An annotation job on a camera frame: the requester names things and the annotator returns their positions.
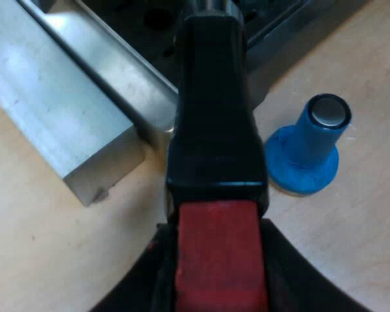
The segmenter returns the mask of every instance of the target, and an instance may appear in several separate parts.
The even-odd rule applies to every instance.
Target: cylindrical magnet holder
[[[300,166],[324,163],[350,120],[350,107],[339,96],[319,94],[312,97],[286,142],[285,153]]]

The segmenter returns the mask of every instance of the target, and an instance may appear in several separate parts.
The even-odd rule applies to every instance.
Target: wooden table
[[[390,311],[390,1],[373,1],[289,71],[255,111],[267,138],[331,92],[354,119],[323,191],[270,189],[271,218],[323,274]],[[89,208],[76,200],[0,109],[0,311],[86,311],[127,272],[164,221],[153,152]]]

